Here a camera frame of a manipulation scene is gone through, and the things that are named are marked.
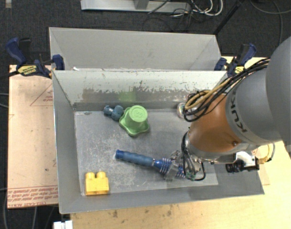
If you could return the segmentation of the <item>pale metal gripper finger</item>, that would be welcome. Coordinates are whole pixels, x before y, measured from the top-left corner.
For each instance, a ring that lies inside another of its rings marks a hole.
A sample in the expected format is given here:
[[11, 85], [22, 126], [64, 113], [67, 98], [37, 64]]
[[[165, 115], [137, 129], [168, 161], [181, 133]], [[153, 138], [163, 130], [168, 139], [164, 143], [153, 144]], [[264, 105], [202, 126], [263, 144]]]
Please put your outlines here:
[[181, 177], [180, 166], [177, 163], [171, 163], [164, 174], [164, 180], [172, 181], [176, 177]]
[[183, 154], [182, 154], [182, 151], [180, 150], [175, 150], [171, 156], [170, 156], [170, 159], [172, 161], [175, 161], [176, 163], [183, 163]]

